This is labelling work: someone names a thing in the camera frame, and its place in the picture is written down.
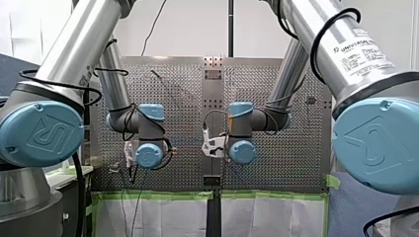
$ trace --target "robotic arm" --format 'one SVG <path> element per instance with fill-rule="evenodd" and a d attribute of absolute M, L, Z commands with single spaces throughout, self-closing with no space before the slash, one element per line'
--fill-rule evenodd
<path fill-rule="evenodd" d="M 126 17 L 132 5 L 128 0 L 78 3 L 35 81 L 19 83 L 0 111 L 1 163 L 51 166 L 78 149 L 84 136 L 81 115 L 85 106 L 79 89 L 89 84 L 98 61 L 102 68 L 120 67 L 117 47 L 109 38 L 118 19 Z M 134 106 L 120 73 L 101 70 L 99 75 L 110 110 L 109 128 L 138 133 L 137 163 L 156 168 L 167 152 L 163 106 Z"/>
<path fill-rule="evenodd" d="M 295 31 L 277 84 L 263 111 L 251 103 L 232 103 L 226 151 L 210 154 L 220 144 L 217 137 L 204 144 L 205 153 L 223 157 L 226 152 L 233 161 L 249 164 L 256 152 L 252 131 L 287 127 L 291 95 L 309 58 L 313 73 L 336 99 L 333 149 L 346 170 L 378 191 L 418 194 L 419 98 L 416 90 L 405 88 L 418 84 L 419 73 L 403 72 L 387 59 L 358 24 L 356 9 L 343 9 L 335 0 L 265 1 Z"/>

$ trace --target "black cable tie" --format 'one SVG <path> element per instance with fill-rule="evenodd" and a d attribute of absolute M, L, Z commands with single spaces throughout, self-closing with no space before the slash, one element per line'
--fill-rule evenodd
<path fill-rule="evenodd" d="M 311 53 L 310 53 L 310 66 L 313 74 L 317 77 L 317 79 L 325 84 L 322 76 L 320 75 L 320 72 L 318 70 L 317 65 L 317 52 L 318 48 L 320 46 L 320 41 L 323 38 L 324 34 L 332 27 L 338 20 L 348 17 L 346 14 L 348 13 L 354 13 L 357 15 L 357 22 L 361 22 L 361 12 L 358 9 L 355 8 L 347 8 L 342 10 L 340 13 L 336 14 L 335 16 L 331 17 L 327 22 L 324 24 L 324 26 L 321 28 L 321 30 L 318 32 L 317 36 L 314 38 L 313 46 L 311 47 Z"/>

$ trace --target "vertical metal rail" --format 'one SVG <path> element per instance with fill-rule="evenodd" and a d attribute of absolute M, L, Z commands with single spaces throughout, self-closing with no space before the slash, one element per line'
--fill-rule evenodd
<path fill-rule="evenodd" d="M 228 57 L 234 56 L 234 0 L 228 0 Z"/>

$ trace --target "pegboard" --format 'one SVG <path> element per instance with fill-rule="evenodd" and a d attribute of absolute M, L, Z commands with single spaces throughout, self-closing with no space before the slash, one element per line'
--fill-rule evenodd
<path fill-rule="evenodd" d="M 271 59 L 225 59 L 223 65 L 225 105 L 249 101 L 262 108 L 277 79 L 278 65 Z M 255 161 L 248 166 L 224 162 L 223 187 L 324 192 L 329 172 L 331 106 L 331 95 L 308 70 L 293 101 L 291 126 L 274 136 L 254 132 Z"/>
<path fill-rule="evenodd" d="M 108 109 L 102 101 L 97 116 L 92 118 L 99 128 L 97 135 L 100 163 L 92 187 L 95 190 L 148 189 L 156 191 L 201 191 L 207 157 L 203 157 L 202 117 L 205 90 L 205 63 L 200 57 L 127 57 L 124 69 L 133 102 L 161 103 L 165 108 L 164 126 L 167 136 L 179 152 L 165 168 L 146 175 L 138 171 L 134 185 L 127 181 L 122 135 L 106 128 Z M 222 63 L 222 107 L 232 101 L 250 101 L 262 107 L 275 83 L 280 59 L 232 59 Z M 161 76 L 157 78 L 151 70 Z M 308 105 L 307 97 L 316 103 Z M 320 193 L 325 187 L 330 149 L 330 94 L 309 73 L 293 106 L 292 126 L 279 135 L 255 132 L 258 148 L 256 161 L 240 167 L 222 163 L 222 183 L 226 189 L 260 189 Z"/>

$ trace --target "universal robots logo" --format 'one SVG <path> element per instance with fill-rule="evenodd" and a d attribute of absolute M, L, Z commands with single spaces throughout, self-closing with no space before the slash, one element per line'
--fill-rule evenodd
<path fill-rule="evenodd" d="M 73 131 L 74 125 L 59 118 L 44 116 L 38 121 L 28 145 L 50 153 L 60 154 Z"/>

